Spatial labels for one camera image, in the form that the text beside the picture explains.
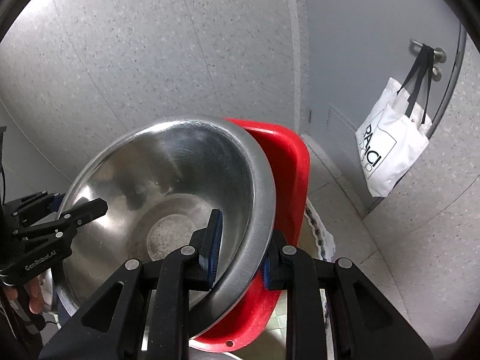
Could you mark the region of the person's left hand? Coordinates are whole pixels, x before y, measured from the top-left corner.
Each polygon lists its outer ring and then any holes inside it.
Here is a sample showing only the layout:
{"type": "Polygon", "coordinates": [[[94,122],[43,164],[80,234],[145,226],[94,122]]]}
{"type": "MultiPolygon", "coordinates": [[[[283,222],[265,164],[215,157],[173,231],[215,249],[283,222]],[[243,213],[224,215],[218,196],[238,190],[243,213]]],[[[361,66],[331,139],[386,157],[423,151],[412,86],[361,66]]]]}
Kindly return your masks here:
{"type": "MultiPolygon", "coordinates": [[[[41,292],[40,277],[36,276],[28,283],[23,285],[29,296],[28,307],[33,314],[41,314],[44,310],[44,297],[41,292]]],[[[16,300],[18,297],[18,288],[3,286],[4,292],[7,295],[8,300],[16,300]]]]}

